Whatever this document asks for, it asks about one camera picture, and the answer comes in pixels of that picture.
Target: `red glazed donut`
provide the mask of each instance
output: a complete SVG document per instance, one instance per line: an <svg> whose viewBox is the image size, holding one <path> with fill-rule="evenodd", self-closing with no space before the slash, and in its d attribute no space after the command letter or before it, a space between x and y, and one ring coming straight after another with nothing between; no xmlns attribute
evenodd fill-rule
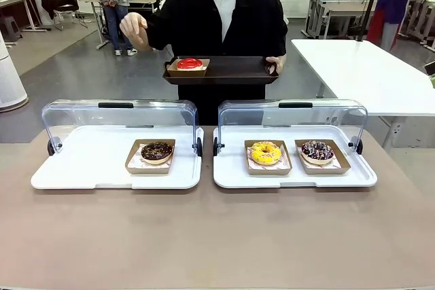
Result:
<svg viewBox="0 0 435 290"><path fill-rule="evenodd" d="M203 62L194 58L181 59L177 64L179 71L200 71L203 69Z"/></svg>

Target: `dark brown serving tray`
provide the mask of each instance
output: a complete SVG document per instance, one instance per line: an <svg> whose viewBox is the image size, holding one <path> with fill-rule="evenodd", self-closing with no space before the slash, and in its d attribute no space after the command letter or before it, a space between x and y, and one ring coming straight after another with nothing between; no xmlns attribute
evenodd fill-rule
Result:
<svg viewBox="0 0 435 290"><path fill-rule="evenodd" d="M171 77L166 70L168 63L165 63L163 78L175 85L266 85L278 78L278 74L268 73L271 64L263 57L194 56L194 58L210 59L210 65L204 77Z"/></svg>

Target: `desk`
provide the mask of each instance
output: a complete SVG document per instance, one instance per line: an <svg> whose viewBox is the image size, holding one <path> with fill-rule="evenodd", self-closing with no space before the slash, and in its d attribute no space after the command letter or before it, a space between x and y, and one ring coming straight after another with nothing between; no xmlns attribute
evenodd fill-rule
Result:
<svg viewBox="0 0 435 290"><path fill-rule="evenodd" d="M361 103L371 116L394 117L384 148L389 150L406 117L435 116L435 90L427 75L374 44L354 40L292 40L337 98Z"/></svg>
<svg viewBox="0 0 435 290"><path fill-rule="evenodd" d="M351 20L351 17L358 17L364 15L367 10L367 2L348 2L348 3L326 3L324 4L324 11L326 12L326 28L324 39L328 36L328 29L331 22L331 17L346 17L345 25L341 31L341 36L344 36ZM376 3L373 3L370 11L370 16L375 13Z"/></svg>
<svg viewBox="0 0 435 290"><path fill-rule="evenodd" d="M435 2L432 0L414 0L413 12L409 19L408 28L406 29L407 35L412 35L420 40L421 45L426 45L428 40L433 39L429 37L430 29L435 20Z"/></svg>
<svg viewBox="0 0 435 290"><path fill-rule="evenodd" d="M100 4L99 0L80 0L80 1L83 1L85 3L90 3L90 5L92 6L92 12L94 14L95 22L97 23L98 33L100 37L100 44L97 46L97 50L99 50L110 42L109 40L106 40L104 38L103 34L101 34L100 20L97 15L97 12L95 11L94 3L97 3L98 6L100 7L102 7L102 5ZM151 5L152 12L154 13L156 11L156 9L154 8L154 4L156 3L156 0L128 0L128 2L141 4L142 7L145 7L145 5Z"/></svg>
<svg viewBox="0 0 435 290"><path fill-rule="evenodd" d="M35 24L33 23L32 15L30 13L30 10L29 10L29 7L27 5L26 0L0 0L0 8L6 7L9 5L13 5L15 3L20 3L21 1L24 3L24 7L26 8L27 18L29 19L29 23L30 23L30 28L24 29L22 31L23 32L46 32L47 30L45 30L45 29L37 29L35 27Z"/></svg>
<svg viewBox="0 0 435 290"><path fill-rule="evenodd" d="M348 17L348 19L344 21L340 33L341 35L345 35L351 17L362 16L367 4L368 2L366 0L310 0L305 20L305 30L301 30L301 32L306 37L319 39L321 26L326 17L327 28L324 35L325 38L328 33L330 17L332 15L335 17Z"/></svg>
<svg viewBox="0 0 435 290"><path fill-rule="evenodd" d="M0 287L380 289L435 284L435 204L365 133L370 189L34 190L42 132L2 175Z"/></svg>

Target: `donut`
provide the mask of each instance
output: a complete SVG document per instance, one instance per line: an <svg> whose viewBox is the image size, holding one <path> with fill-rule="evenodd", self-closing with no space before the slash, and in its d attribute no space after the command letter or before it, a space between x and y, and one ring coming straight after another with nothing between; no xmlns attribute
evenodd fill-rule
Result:
<svg viewBox="0 0 435 290"><path fill-rule="evenodd" d="M179 71L200 71L203 69L203 62L194 58L181 59L177 63L177 69Z"/></svg>
<svg viewBox="0 0 435 290"><path fill-rule="evenodd" d="M167 143L154 142L142 148L141 155L148 164L163 164L172 156L173 147Z"/></svg>
<svg viewBox="0 0 435 290"><path fill-rule="evenodd" d="M263 166L271 166L278 162L281 150L272 142L257 142L251 146L251 159Z"/></svg>
<svg viewBox="0 0 435 290"><path fill-rule="evenodd" d="M309 163L323 166L334 158L331 146L320 141L308 141L302 144L302 157Z"/></svg>

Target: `chocolate glazed donut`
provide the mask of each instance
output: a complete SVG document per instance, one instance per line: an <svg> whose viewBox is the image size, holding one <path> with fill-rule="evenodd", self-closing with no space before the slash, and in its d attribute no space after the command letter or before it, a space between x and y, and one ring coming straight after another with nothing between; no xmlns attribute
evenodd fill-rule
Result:
<svg viewBox="0 0 435 290"><path fill-rule="evenodd" d="M308 141L302 144L302 156L312 164L324 165L332 161L334 151L324 142Z"/></svg>
<svg viewBox="0 0 435 290"><path fill-rule="evenodd" d="M172 155L172 146L163 142L145 145L141 151L142 158L149 164L165 163Z"/></svg>

